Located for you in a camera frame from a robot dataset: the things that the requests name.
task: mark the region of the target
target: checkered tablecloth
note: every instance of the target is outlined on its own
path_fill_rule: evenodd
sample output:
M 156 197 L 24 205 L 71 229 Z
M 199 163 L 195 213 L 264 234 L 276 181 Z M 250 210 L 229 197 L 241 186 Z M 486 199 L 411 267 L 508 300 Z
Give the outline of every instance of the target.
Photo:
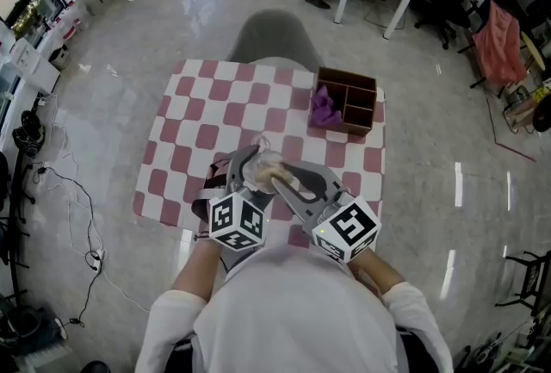
M 263 134 L 289 161 L 330 167 L 381 218 L 385 172 L 384 94 L 377 89 L 373 129 L 364 138 L 308 126 L 314 73 L 265 65 L 188 59 L 164 92 L 142 166 L 133 209 L 167 226 L 196 231 L 191 203 L 208 166 Z M 300 222 L 280 197 L 266 208 L 271 240 L 306 245 Z

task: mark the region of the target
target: marble floor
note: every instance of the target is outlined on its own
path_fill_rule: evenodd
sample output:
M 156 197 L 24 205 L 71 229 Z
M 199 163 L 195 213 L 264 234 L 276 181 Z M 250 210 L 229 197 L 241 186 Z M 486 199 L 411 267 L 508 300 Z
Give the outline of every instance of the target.
M 149 308 L 170 286 L 189 250 L 189 233 L 136 218 L 132 209 L 146 139 L 174 65 L 225 59 L 247 17 L 267 8 L 295 13 L 326 65 L 377 78 L 386 92 L 378 252 L 425 293 L 452 352 L 529 318 L 522 306 L 493 304 L 510 287 L 510 278 L 505 287 L 500 282 L 510 270 L 505 253 L 551 248 L 548 136 L 535 163 L 494 144 L 484 91 L 468 88 L 472 66 L 453 49 L 461 38 L 443 51 L 433 28 L 413 27 L 410 12 L 405 29 L 384 40 L 381 28 L 362 19 L 368 3 L 349 0 L 337 25 L 337 0 L 330 2 L 332 11 L 304 0 L 116 0 L 71 42 L 46 159 L 60 173 L 77 171 L 108 250 L 108 279 L 98 277 L 92 288 L 86 327 L 67 327 L 83 362 L 133 370 L 148 316 L 140 306 Z M 40 115 L 50 120 L 54 107 L 52 100 Z M 31 270 L 21 271 L 21 282 L 32 286 L 29 302 L 48 304 L 65 322 L 80 312 L 94 274 L 79 254 L 87 250 L 88 212 L 71 205 L 75 252 L 67 194 L 59 186 L 47 190 L 58 182 L 49 176 L 28 183 L 38 202 L 26 208 L 31 239 L 22 259 Z

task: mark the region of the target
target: white shirt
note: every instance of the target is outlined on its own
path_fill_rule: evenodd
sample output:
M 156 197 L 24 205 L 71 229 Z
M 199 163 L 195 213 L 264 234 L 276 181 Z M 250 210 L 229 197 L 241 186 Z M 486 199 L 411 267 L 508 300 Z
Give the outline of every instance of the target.
M 422 333 L 438 369 L 453 371 L 424 296 L 409 283 L 381 301 L 315 249 L 265 248 L 230 270 L 208 304 L 182 291 L 162 294 L 136 372 L 163 372 L 174 344 L 195 333 L 208 372 L 391 373 L 396 326 Z

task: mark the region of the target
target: cable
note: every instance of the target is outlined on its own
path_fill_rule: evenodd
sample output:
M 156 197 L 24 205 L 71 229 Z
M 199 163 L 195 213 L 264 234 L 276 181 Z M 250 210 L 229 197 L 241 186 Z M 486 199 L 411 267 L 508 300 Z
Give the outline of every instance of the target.
M 526 320 L 526 321 L 523 322 L 522 324 L 516 326 L 507 336 L 505 336 L 504 338 L 498 339 L 495 343 L 504 342 L 504 341 L 507 340 L 514 332 L 516 332 L 520 327 L 522 327 L 524 324 L 527 324 L 527 323 L 529 323 L 530 321 L 533 321 L 533 320 L 534 320 L 533 318 L 530 318 L 529 320 Z
M 67 153 L 64 157 L 67 157 L 69 154 L 72 154 L 72 152 L 69 152 Z M 77 162 L 75 161 L 74 159 L 74 155 L 72 157 L 72 160 L 73 162 L 75 163 L 75 165 L 77 166 L 77 169 L 78 169 L 78 164 Z M 113 283 L 109 277 L 108 277 L 108 274 L 107 272 L 104 271 L 103 269 L 103 266 L 104 266 L 104 263 L 105 263 L 105 260 L 107 260 L 108 258 L 108 252 L 106 250 L 103 250 L 104 253 L 103 253 L 103 257 L 101 258 L 100 255 L 97 253 L 97 251 L 94 251 L 92 250 L 92 243 L 91 243 L 91 237 L 90 237 L 90 230 L 91 228 L 93 227 L 94 230 L 96 231 L 96 236 L 97 236 L 97 239 L 99 241 L 99 244 L 100 244 L 100 249 L 103 249 L 103 245 L 102 245 L 102 238 L 96 228 L 96 225 L 94 224 L 94 206 L 92 204 L 92 198 L 90 196 L 90 194 L 86 191 L 86 189 L 84 188 L 84 186 L 79 183 L 76 179 L 74 178 L 69 178 L 69 177 L 65 177 L 65 176 L 62 176 L 60 175 L 57 171 L 55 171 L 51 166 L 44 166 L 42 164 L 42 166 L 40 168 L 38 168 L 34 174 L 33 174 L 33 182 L 37 183 L 36 182 L 36 179 L 35 179 L 35 176 L 38 175 L 42 175 L 42 174 L 45 174 L 46 171 L 51 171 L 53 172 L 57 177 L 61 178 L 62 180 L 68 180 L 70 182 L 73 182 L 76 186 L 78 186 L 82 191 L 83 193 L 88 197 L 88 200 L 89 200 L 89 203 L 90 203 L 90 208 L 84 206 L 83 204 L 81 204 L 78 199 L 76 198 L 75 199 L 75 202 L 85 208 L 86 210 L 88 210 L 90 212 L 90 221 L 88 223 L 88 228 L 87 228 L 87 240 L 88 240 L 88 247 L 89 247 L 89 250 L 86 252 L 86 253 L 81 253 L 78 249 L 75 248 L 74 246 L 74 243 L 73 243 L 73 240 L 72 240 L 72 231 L 71 231 L 71 197 L 69 195 L 69 192 L 67 190 L 67 188 L 62 184 L 62 183 L 56 183 L 52 188 L 46 188 L 47 190 L 53 190 L 57 187 L 62 187 L 65 191 L 65 193 L 67 194 L 67 198 L 68 198 L 68 206 L 67 206 L 67 220 L 69 222 L 69 235 L 71 237 L 71 246 L 73 248 L 73 250 L 78 253 L 79 255 L 82 255 L 84 257 L 84 261 L 86 262 L 86 264 L 91 268 L 91 269 L 96 269 L 96 261 L 99 260 L 99 268 L 97 270 L 97 273 L 96 275 L 94 276 L 94 278 L 92 278 L 92 281 L 90 282 L 89 286 L 88 286 L 88 293 L 86 295 L 86 301 L 84 303 L 84 307 L 83 307 L 83 310 L 80 312 L 78 318 L 71 318 L 69 319 L 69 322 L 64 324 L 62 327 L 65 327 L 67 324 L 79 324 L 82 328 L 84 328 L 84 323 L 82 322 L 82 317 L 83 317 L 83 314 L 84 312 L 86 311 L 86 308 L 88 307 L 88 302 L 90 300 L 90 291 L 92 289 L 92 286 L 94 285 L 94 282 L 96 281 L 96 279 L 103 273 L 105 275 L 105 278 L 106 280 L 112 284 L 113 286 L 115 286 L 122 294 L 125 298 L 127 298 L 130 302 L 133 302 L 135 305 L 137 305 L 138 307 L 140 307 L 142 310 L 146 311 L 146 312 L 149 312 L 150 310 L 148 308 L 145 308 L 143 307 L 141 304 L 139 304 L 138 302 L 136 302 L 135 300 L 133 300 L 130 296 L 128 296 L 119 286 L 117 286 L 115 283 Z M 90 262 L 89 261 L 89 256 L 91 256 L 95 261 L 92 261 Z
M 229 270 L 227 269 L 226 263 L 224 263 L 224 260 L 222 259 L 221 255 L 220 255 L 220 261 L 222 262 L 222 265 L 224 266 L 224 270 L 226 271 L 226 273 L 228 273 Z

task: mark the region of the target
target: wooden box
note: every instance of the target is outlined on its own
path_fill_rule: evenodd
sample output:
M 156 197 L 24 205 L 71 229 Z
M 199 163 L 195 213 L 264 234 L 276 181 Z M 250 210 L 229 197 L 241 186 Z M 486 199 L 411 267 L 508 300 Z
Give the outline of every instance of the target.
M 320 67 L 314 82 L 314 93 L 325 85 L 333 100 L 333 109 L 340 111 L 343 122 L 337 125 L 319 126 L 310 114 L 310 126 L 354 134 L 367 135 L 373 126 L 375 102 L 377 101 L 377 81 L 373 78 Z

